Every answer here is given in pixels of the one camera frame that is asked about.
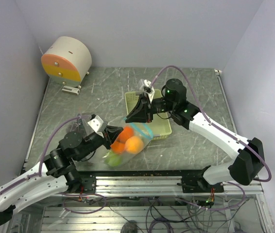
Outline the green apple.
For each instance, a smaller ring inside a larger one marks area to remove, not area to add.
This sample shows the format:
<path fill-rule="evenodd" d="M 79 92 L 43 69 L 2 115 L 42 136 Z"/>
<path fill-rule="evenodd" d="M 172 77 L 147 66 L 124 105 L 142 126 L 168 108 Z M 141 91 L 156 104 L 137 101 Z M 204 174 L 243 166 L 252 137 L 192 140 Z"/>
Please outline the green apple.
<path fill-rule="evenodd" d="M 122 156 L 119 154 L 111 154 L 109 155 L 105 163 L 111 167 L 116 167 L 122 164 Z"/>

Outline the blue-zipper clear bag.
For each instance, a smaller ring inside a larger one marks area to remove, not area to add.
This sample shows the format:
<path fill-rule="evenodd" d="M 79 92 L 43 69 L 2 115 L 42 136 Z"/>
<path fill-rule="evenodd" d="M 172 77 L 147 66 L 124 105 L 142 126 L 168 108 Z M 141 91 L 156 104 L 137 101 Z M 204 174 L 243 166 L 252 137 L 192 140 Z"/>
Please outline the blue-zipper clear bag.
<path fill-rule="evenodd" d="M 109 167 L 119 167 L 141 153 L 153 139 L 154 134 L 145 123 L 119 122 L 123 131 L 111 145 L 111 149 L 102 153 L 103 162 Z"/>

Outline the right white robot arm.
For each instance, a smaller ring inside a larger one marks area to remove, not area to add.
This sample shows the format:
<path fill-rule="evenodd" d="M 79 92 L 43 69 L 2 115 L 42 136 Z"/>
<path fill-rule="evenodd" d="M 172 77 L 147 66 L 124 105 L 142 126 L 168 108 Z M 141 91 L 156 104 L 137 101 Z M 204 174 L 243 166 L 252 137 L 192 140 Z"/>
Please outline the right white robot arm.
<path fill-rule="evenodd" d="M 231 158 L 231 162 L 219 166 L 206 166 L 192 183 L 181 182 L 183 189 L 207 192 L 214 185 L 228 181 L 249 185 L 263 168 L 262 142 L 256 137 L 249 140 L 217 124 L 187 100 L 187 89 L 179 79 L 168 80 L 160 98 L 154 97 L 155 90 L 149 80 L 141 79 L 139 89 L 138 101 L 127 115 L 127 123 L 151 123 L 155 114 L 169 113 L 177 125 L 200 134 Z"/>

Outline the yellow-green perforated plastic basket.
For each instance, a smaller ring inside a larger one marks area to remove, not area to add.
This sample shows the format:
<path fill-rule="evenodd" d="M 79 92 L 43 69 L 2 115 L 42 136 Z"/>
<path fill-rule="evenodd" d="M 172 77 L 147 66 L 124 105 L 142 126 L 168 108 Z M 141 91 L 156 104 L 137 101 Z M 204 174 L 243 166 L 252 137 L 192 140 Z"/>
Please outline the yellow-green perforated plastic basket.
<path fill-rule="evenodd" d="M 126 92 L 124 94 L 126 111 L 129 114 L 135 107 L 138 101 L 138 95 L 135 91 Z M 134 123 L 135 126 L 140 128 L 144 133 L 147 133 L 146 127 L 153 132 L 153 140 L 167 138 L 171 133 L 171 125 L 168 120 L 168 113 L 154 114 L 153 121 L 151 123 Z"/>

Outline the orange fruit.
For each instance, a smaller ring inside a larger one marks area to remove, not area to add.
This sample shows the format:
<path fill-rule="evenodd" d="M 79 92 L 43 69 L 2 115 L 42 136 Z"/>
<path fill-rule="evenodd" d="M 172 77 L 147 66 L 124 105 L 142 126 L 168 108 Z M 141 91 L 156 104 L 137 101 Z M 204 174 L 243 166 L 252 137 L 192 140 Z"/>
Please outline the orange fruit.
<path fill-rule="evenodd" d="M 119 141 L 115 141 L 112 145 L 111 145 L 111 150 L 115 153 L 115 154 L 120 154 L 125 152 L 125 144 Z"/>

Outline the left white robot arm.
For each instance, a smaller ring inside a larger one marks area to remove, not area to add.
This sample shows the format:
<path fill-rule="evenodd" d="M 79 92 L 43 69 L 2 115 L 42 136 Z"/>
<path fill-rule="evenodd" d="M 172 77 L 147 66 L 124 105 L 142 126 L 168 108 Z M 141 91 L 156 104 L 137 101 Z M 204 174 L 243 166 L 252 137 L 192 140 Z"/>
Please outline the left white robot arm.
<path fill-rule="evenodd" d="M 110 148 L 122 131 L 122 127 L 106 126 L 102 132 L 93 132 L 87 137 L 79 132 L 67 133 L 42 163 L 0 186 L 0 226 L 14 214 L 49 196 L 77 192 L 83 181 L 74 162 L 101 146 Z"/>

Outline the yellow-orange peach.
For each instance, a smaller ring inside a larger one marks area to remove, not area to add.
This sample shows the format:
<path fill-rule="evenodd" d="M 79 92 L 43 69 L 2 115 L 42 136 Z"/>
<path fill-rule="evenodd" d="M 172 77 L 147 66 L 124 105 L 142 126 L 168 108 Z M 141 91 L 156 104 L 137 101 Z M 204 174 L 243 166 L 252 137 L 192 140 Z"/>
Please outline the yellow-orange peach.
<path fill-rule="evenodd" d="M 138 154 L 144 148 L 143 140 L 139 136 L 132 136 L 125 142 L 125 151 L 131 154 Z"/>

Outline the small red-orange fruit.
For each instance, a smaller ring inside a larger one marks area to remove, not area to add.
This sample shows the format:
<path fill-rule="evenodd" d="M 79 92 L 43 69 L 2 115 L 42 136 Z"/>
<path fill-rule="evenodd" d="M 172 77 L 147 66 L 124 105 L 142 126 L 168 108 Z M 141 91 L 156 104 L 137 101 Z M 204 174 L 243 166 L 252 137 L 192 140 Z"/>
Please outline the small red-orange fruit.
<path fill-rule="evenodd" d="M 119 141 L 121 143 L 125 143 L 132 136 L 134 136 L 134 130 L 133 130 L 133 128 L 130 127 L 130 126 L 125 126 L 123 128 L 123 131 L 117 137 L 117 141 Z"/>

